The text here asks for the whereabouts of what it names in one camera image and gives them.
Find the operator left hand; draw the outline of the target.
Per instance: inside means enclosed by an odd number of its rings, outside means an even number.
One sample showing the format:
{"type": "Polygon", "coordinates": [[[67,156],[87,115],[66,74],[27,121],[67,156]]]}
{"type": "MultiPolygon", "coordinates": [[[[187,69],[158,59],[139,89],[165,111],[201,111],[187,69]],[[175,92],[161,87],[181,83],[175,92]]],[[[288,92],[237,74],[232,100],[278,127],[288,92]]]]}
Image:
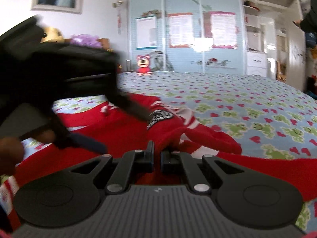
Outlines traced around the operator left hand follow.
{"type": "MultiPolygon", "coordinates": [[[[53,143],[55,134],[52,130],[33,133],[32,138],[42,143],[53,143]]],[[[23,144],[19,138],[6,137],[1,139],[0,147],[0,174],[13,175],[17,164],[19,164],[25,155],[23,144]]]]}

